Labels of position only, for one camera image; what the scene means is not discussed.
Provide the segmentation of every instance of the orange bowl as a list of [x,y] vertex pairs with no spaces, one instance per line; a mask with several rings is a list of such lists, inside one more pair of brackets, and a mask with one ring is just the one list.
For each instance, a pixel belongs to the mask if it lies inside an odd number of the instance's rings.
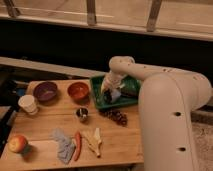
[[79,102],[89,95],[89,87],[86,83],[75,82],[68,87],[67,93],[74,101]]

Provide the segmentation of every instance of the white cup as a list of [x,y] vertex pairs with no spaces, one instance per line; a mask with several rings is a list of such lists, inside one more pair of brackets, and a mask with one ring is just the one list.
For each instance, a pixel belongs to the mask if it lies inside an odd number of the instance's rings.
[[32,95],[24,95],[20,97],[18,105],[29,115],[35,115],[38,112],[36,100]]

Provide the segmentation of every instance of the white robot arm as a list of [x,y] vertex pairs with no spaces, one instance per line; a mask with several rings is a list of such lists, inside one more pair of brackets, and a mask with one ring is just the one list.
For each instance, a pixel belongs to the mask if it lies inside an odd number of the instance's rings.
[[196,72],[136,64],[132,57],[116,56],[102,91],[114,89],[130,75],[142,80],[139,114],[145,171],[199,171],[190,112],[205,105],[212,87]]

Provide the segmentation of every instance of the green tray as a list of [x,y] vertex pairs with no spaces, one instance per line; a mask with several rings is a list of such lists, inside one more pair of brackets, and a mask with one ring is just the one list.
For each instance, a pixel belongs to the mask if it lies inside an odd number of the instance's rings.
[[[132,104],[138,103],[138,98],[135,97],[124,97],[121,96],[116,102],[114,103],[106,103],[103,99],[103,95],[101,94],[101,84],[103,82],[104,76],[96,76],[90,78],[90,85],[91,85],[91,92],[93,95],[93,99],[95,102],[95,106],[98,110],[106,110],[109,108],[127,106]],[[140,82],[130,76],[125,77],[122,80],[122,83],[125,84],[125,88],[128,90],[134,91],[137,94],[140,90]]]

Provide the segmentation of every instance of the dark background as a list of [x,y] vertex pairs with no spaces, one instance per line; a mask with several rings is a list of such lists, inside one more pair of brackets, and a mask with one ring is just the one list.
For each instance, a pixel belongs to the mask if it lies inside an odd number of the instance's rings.
[[108,71],[115,55],[201,72],[213,82],[213,42],[0,20],[0,56]]

